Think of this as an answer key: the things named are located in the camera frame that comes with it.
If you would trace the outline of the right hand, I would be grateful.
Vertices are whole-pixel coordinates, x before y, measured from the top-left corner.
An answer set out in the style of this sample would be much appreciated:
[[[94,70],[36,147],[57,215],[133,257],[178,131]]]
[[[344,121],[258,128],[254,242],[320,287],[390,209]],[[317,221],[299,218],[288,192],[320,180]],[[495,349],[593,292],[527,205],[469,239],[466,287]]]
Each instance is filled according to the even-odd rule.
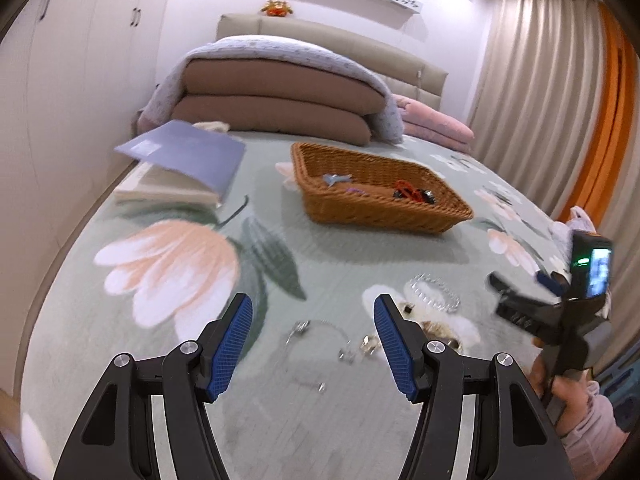
[[[541,356],[537,356],[528,374],[529,383],[540,398],[547,386],[551,387],[552,396],[564,403],[564,410],[554,424],[560,437],[565,437],[573,431],[587,416],[589,396],[586,376],[579,382],[570,378],[555,376],[552,382],[548,378],[546,366]]]

